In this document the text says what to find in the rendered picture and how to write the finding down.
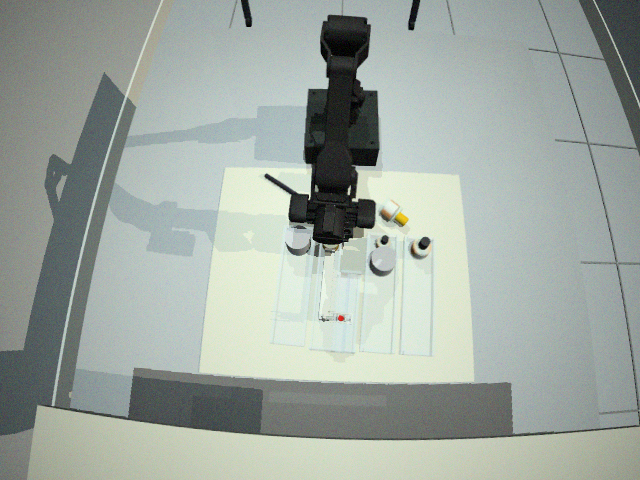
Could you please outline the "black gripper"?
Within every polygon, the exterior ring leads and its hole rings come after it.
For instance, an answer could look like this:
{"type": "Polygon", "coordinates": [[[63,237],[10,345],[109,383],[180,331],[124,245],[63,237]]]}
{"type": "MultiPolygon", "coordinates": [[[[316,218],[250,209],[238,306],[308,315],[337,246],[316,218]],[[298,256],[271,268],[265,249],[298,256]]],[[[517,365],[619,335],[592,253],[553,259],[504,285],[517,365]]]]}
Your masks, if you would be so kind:
{"type": "MultiPolygon", "coordinates": [[[[309,194],[293,193],[290,197],[288,218],[291,222],[314,224],[316,207],[310,204],[309,194]]],[[[373,199],[352,201],[352,207],[343,207],[347,212],[349,224],[353,228],[372,229],[376,221],[376,202],[373,199]]]]}

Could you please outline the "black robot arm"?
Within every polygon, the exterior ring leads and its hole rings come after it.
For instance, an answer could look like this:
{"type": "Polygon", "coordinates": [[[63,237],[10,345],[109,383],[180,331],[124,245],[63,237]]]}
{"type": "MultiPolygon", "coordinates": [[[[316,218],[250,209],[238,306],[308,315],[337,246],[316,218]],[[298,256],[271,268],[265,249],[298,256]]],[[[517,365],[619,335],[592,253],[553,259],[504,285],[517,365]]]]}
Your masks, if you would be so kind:
{"type": "Polygon", "coordinates": [[[367,20],[328,15],[321,30],[320,48],[327,63],[329,86],[325,141],[312,166],[310,204],[318,204],[312,239],[327,245],[353,238],[353,224],[349,224],[343,207],[352,207],[359,173],[352,166],[347,137],[349,124],[357,123],[357,109],[363,107],[365,99],[356,74],[369,54],[371,25],[367,20]],[[315,192],[315,185],[319,192],[315,192]]]}

